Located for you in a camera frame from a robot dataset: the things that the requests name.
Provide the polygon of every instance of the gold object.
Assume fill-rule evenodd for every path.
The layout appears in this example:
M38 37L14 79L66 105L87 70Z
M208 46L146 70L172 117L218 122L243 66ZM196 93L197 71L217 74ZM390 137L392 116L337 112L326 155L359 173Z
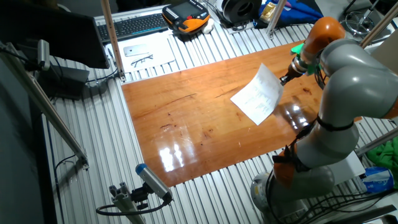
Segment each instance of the gold object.
M264 22L270 22L274 16L276 5L272 2L268 3L261 13L260 19Z

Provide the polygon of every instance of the blue bag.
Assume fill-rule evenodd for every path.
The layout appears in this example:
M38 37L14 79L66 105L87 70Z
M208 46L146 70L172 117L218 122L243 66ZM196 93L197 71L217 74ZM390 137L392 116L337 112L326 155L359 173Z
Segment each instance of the blue bag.
M260 7L259 15L261 15L261 12L269 2L277 4L278 0L267 0ZM288 0L276 27L285 27L292 24L313 24L322 17L323 15L315 0Z

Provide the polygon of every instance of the black cable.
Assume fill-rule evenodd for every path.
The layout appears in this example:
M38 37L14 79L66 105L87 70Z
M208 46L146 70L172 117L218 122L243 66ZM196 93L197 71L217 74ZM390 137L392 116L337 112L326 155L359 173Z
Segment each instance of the black cable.
M42 116L42 114L43 114L43 112L40 112L39 115L33 120L32 129L35 128L36 122L39 120L39 118Z
M60 64L60 62L58 61L58 59L56 58L56 57L54 57L54 59L55 59L55 61L57 62L57 64L58 64L58 68L60 68L60 71L61 71L61 82L62 82L62 78L63 78L63 71L62 71L62 67L61 67L61 64Z
M56 57L53 57L58 65L58 68L61 71L61 75L58 74L58 72L54 71L55 74L57 74L60 77L60 82L63 83L63 85L65 86L65 88L68 88L67 84L63 81L63 71L62 71L62 67L60 62L58 61L58 59ZM54 95L51 97L50 101L52 101L56 96L57 96L58 91L55 91Z
M142 214L147 214L147 213L150 213L150 212L156 212L159 209L161 209L164 206L166 206L167 204L168 203L163 202L161 205L159 205L156 208L150 208L148 210L137 211L137 212L103 212L103 211L101 211L102 209L116 207L115 205L104 205L104 206L101 206L101 207L97 208L95 210L95 212L100 214L100 215L107 215L107 216L142 215Z
M315 56L315 68L314 68L314 77L315 81L317 82L318 86L323 90L325 87L325 78L326 76L322 75L321 69L320 69L320 56L323 52L323 49L320 50L317 55Z
M93 79L93 80L88 80L86 83L89 83L89 82L96 82L96 81L99 81L99 80L103 80L103 79L105 79L105 78L109 78L110 76L114 75L117 71L118 71L118 69L116 69L114 72L112 72L111 74L109 74L109 75L107 75L107 76L105 76L105 77L96 78L96 79Z
M242 28L234 26L234 27L232 27L232 30L233 31L242 31L242 30L246 29L246 26L247 26L247 24L241 26Z
M70 156L70 157L66 157L66 158L62 159L62 160L55 166L54 172L57 171L58 166L61 165L61 163L62 163L63 161L65 161L65 160L67 160L67 159L70 159L70 158L72 158L72 157L75 157L75 156L76 156L76 154L74 154L74 155L72 155L72 156Z
M377 200L377 202L380 201L381 199L383 199L385 196L389 195L391 192L392 192L392 191L388 191L388 192L383 192L383 193L381 193L382 197L380 197L380 199ZM342 207L345 207L345 206L348 206L348 205L351 205L351 204L354 204L354 203L362 202L362 201L372 200L372 199L378 198L379 196L380 196L380 194L377 194L377 195L372 195L372 196L363 197L363 198L351 199L351 200L348 200L348 201L346 201L346 202L340 202L340 203L337 203L337 205L340 205L340 204L342 204L342 203L346 203L346 204L340 205L338 208L335 208L335 209L339 209L339 208L342 208ZM358 210L358 211L345 211L345 212L347 212L347 213L354 213L354 212L361 212L361 211L362 211L362 210ZM331 212L334 212L334 211L333 211L333 210L330 210L330 211L328 211L328 212L319 213L319 214L315 215L314 217L309 218L307 221L305 221L305 222L302 223L302 224L309 224L309 223L315 221L316 219L318 219L318 218L320 218L320 217L323 217L323 216L325 216L325 215L327 215L327 214L329 214L329 213L331 213Z
M205 0L205 2L206 2L206 6L210 6L210 9L211 9L214 13L216 13L215 11L217 10L217 8L214 7L214 5L210 4L210 3L209 3L209 0Z
M299 136L296 136L296 138L293 140L292 144L290 144L290 145L293 145L293 144L296 142L296 140L297 140L298 138L299 138ZM281 221L281 220L275 215L274 210L273 210L273 208L272 208L271 195L272 195L273 183L274 183L274 181L275 181L275 177L273 177L272 174L273 174L273 170L270 172L270 174L269 174L269 176L268 176L268 179L267 179L267 182L266 182L266 199L267 199L267 204L268 204L268 207L269 207L269 210L270 210L272 216L275 218L275 220L277 221L277 223L279 223L279 224L284 224L284 222ZM380 193L380 194L377 194L377 195L368 196L368 197L354 198L354 199L351 199L351 200L348 200L348 201L345 201L345 202L338 202L338 203L336 203L336 204L334 204L334 205L332 205L332 206L330 206L330 207L322 207L322 206L319 206L319 205L321 205L323 202L326 202L326 201L328 201L328 200L330 200L330 199L332 199L332 198L338 198L338 197L356 197L356 196L362 196L362 195L366 195L366 194L367 194L367 193L360 193L360 194L337 195L337 196L328 197L328 198L326 198L326 199L324 199L324 200L321 200L321 201L318 202L317 204L311 206L300 218L298 218L296 221L294 221L294 222L292 222L292 223L290 223L290 224L298 224L298 223L300 223L303 219L307 218L307 216L308 216L309 214L311 214L312 212L314 212L316 209L324 209L324 210L322 211L322 213L324 213L324 215L326 215L327 213L330 213L330 212L332 212L332 211L346 212L346 213L349 213L349 212L361 212L361 211L363 211L363 210L366 210L366 209L369 209L370 207L372 207L374 204L376 204L378 201L380 201L383 197L385 197L387 194L389 194L389 192L387 192L387 193L386 193L386 192L383 192L383 193ZM369 207L367 207L367 208L365 208L365 209L363 209L363 210L357 210L357 211L341 211L341 210L338 210L339 208L344 207L344 206L347 206L347 205L350 205L350 204L352 204L352 203L358 203L358 202L361 202L361 201L371 200L371 199L373 199L373 198L379 197L380 195L382 195L382 197L381 197L377 202L375 202L374 204L372 204L371 206L369 206ZM305 222L307 223L307 222L310 221L310 220L311 220L311 222L312 222L313 218L315 218L315 217L317 217L317 216L319 216L319 214L318 214L318 215L315 215L314 217L308 219L308 220L305 221Z
M27 60L26 58L24 58L24 57L22 57L22 56L20 56L20 55L18 55L18 54L14 54L14 53L12 53L11 51L6 50L6 49L3 48L3 47L0 47L0 52L4 52L4 53L9 54L9 55L12 55L12 56L14 56L14 57L16 57L16 58L19 58L19 59L25 61L26 63L30 64L30 65L33 66L34 68L36 68L36 70L41 70L41 69L42 69L42 68L41 68L39 65L37 65L36 63L31 62L30 60Z
M345 16L347 14L348 9L354 4L356 0L352 0L348 6L344 9L343 13L341 15Z
M49 136L51 136L50 128L49 128L49 121L47 121L47 131L49 132ZM49 138L49 141L50 141L50 150L51 150L52 165L53 165L52 167L55 170L55 166L54 166L55 157L54 157L54 151L53 151L53 148L52 148L52 140L51 140L51 138ZM61 201L60 187L59 187L59 184L58 184L57 172L54 172L54 179L55 179L55 188L57 190L58 202L60 204L61 219L62 219L62 223L65 224L65 219L63 217L62 201Z

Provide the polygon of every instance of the smartphone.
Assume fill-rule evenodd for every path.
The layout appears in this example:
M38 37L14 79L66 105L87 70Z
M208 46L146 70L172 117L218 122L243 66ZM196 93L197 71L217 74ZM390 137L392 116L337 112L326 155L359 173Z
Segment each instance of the smartphone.
M148 46L146 44L125 47L123 48L123 51L126 57L149 53Z

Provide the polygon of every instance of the cable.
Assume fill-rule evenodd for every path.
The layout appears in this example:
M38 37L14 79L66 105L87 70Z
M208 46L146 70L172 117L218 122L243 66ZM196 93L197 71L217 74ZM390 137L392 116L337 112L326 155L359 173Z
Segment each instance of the cable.
M105 79L105 78L109 78L111 75L114 75L117 71L118 71L118 69L116 69L114 72L112 72L111 74L109 74L109 75L107 75L107 76L105 76L105 77L96 78L96 79L94 79L94 80L88 80L86 83L89 83L89 82L97 82L97 81L99 81L99 80L102 80L102 79Z
M241 28L234 26L234 27L232 27L232 30L233 31L242 31L242 30L246 29L246 26L247 26L247 24L241 26Z
M296 136L296 138L292 141L292 143L290 144L290 146L293 145L293 144L296 142L296 140L300 139L301 137L302 137L302 134L299 133L299 134ZM279 219L279 217L277 217L277 216L275 215L274 210L273 210L273 208L272 208L271 195L272 195L272 187L273 187L274 181L275 181L275 177L273 176L273 170L272 170L272 171L270 172L270 174L269 174L269 176L268 176L268 179L267 179L267 182L266 182L266 199L267 199L267 204L268 204L269 210L270 210L272 216L275 218L276 222L279 223L279 224L284 224L284 222L281 221L281 220ZM382 193L379 193L379 194L376 194L376 195L371 195L371 196L368 196L368 197L354 198L354 199L351 199L351 200L347 200L347 201L345 201L345 202L338 202L338 203L336 203L336 204L334 204L334 205L332 205L332 206L329 206L329 207L323 207L323 206L322 206L322 203L323 203L323 202L326 202L326 201L328 201L329 199L332 199L332 198L338 198L338 197L357 197L357 196L366 195L367 193L351 194L351 195L337 195L337 196L328 197L328 198L326 198L326 199L324 199L324 200L321 200L320 202L318 202L318 203L315 204L314 206L310 207L300 218L296 219L296 221L294 221L294 222L292 222L292 223L290 223L290 224L298 224L298 223L300 223L302 220L304 220L305 218L307 218L308 215L311 214L312 212L314 212L316 209L323 209L323 211L322 211L322 213L319 213L318 215L315 215L314 217L309 218L308 220L305 221L305 223L312 222L314 219L319 218L319 217L320 217L319 215L321 215L321 214L322 214L321 216L323 216L323 215L326 215L326 214L328 214L328 213L330 213L330 212L333 212L333 211L336 211L336 212L345 212L345 213L362 212L362 211L365 211L365 210L371 208L374 204L376 204L378 201L380 201L383 197L385 197L386 195L390 194L390 192L391 192L391 191L382 192ZM366 207L366 208L364 208L364 209L362 209L362 210L357 210L357 211L343 211L343 210L339 210L339 208L345 207L345 206L347 206L347 205L351 205L352 203L358 203L358 202L362 202L362 201L367 201L367 200L372 200L372 199L374 199L374 198L378 198L378 197L380 197L380 195L381 195L382 197L379 198L379 200L377 200L377 201L374 202L372 205L370 205L370 206L368 206L368 207Z
M346 213L362 212L362 211L364 211L364 210L366 210L366 209L369 209L370 207L372 207L372 206L375 205L376 203L378 203L378 201L380 201L381 199L383 199L385 196L389 195L389 194L390 194L391 192L393 192L393 191L388 191L388 192L380 193L380 194L382 195L382 197L380 197L375 203L373 203L371 206L366 207L365 209L357 210L357 211L344 211L344 212L346 212ZM367 200L372 200L372 199L378 198L380 194L372 195L372 196L369 196L369 197L351 199L351 200L347 201L347 202L350 202L350 203L346 203L346 204L344 204L344 205L340 205L340 204L342 204L342 203L337 203L337 205L340 205L340 206L339 206L338 208L334 208L334 209L336 210L336 209L339 209L339 208L342 208L342 207L345 207L345 206L348 206L348 205L351 205L351 204L354 204L354 203L358 203L358 202L362 202L362 201L367 201ZM329 213L331 213L331 212L334 212L334 210L330 210L330 211L325 212L325 213L319 213L319 214L315 215L314 217L309 218L306 222L304 222L304 223L302 223L302 224L309 224L309 223L315 221L316 219L318 219L318 218L320 218L320 217L323 217L323 216L325 216L325 215L327 215L327 214L329 214Z
M54 57L53 56L53 58L55 59L55 61L57 62L57 64L58 64L58 68L60 68L60 71L61 71L61 82L62 82L62 78L63 78L63 71L62 71L62 67L61 67L61 65L60 65L60 62L58 61L58 59L56 58L56 57Z
M214 7L214 5L210 4L210 3L209 3L209 0L205 0L205 2L206 2L206 6L207 6L207 7L210 6L210 10L212 10L214 13L216 13L217 8Z
M62 159L62 160L55 166L54 172L57 171L58 166L61 165L61 163L62 163L63 161L65 161L65 160L67 160L67 159L70 159L70 158L72 158L72 157L75 157L75 156L76 156L76 154L74 154L73 156L66 157L66 158Z
M49 136L51 136L50 133L50 128L49 128L49 121L47 121L47 131L49 132ZM53 151L53 147L52 147L52 140L51 138L49 138L50 141L50 150L51 150L51 158L52 158L52 165L53 165L53 169L55 170L55 166L54 166L54 151ZM65 219L63 217L63 210L62 210L62 201L61 201L61 195L60 195L60 187L58 185L58 177L57 177L57 172L54 172L54 179L55 179L55 188L57 190L57 196L58 196L58 202L60 204L60 213L61 213L61 219L62 219L62 223L65 224Z
M161 205L159 205L156 208L151 208L151 209L148 209L148 210L137 211L137 212L103 212L103 211L101 211L102 209L116 207L115 205L104 205L104 206L101 206L101 207L97 208L95 210L95 212L100 214L100 215L107 215L107 216L142 215L142 214L147 214L147 213L150 213L150 212L156 212L156 211L160 210L161 208L163 208L164 206L166 206L167 204L168 203L163 202Z
M20 56L20 55L18 55L18 54L14 54L14 53L10 52L9 50L6 50L4 47L0 47L0 52L4 52L4 53L9 54L9 55L12 55L12 56L14 56L14 57L16 57L16 58L19 58L19 59L25 61L26 63L30 64L30 65L33 66L34 68L36 68L36 70L41 70L41 69L42 69L42 68L41 68L39 65L37 65L36 63L33 63L33 62L31 62L30 60L27 60L26 58L24 58L24 57L22 57L22 56Z
M317 53L317 56L315 57L315 71L314 71L314 77L315 77L315 81L317 82L318 86L323 90L325 87L325 78L326 76L322 75L321 69L320 69L320 56L323 52L323 49L320 50Z

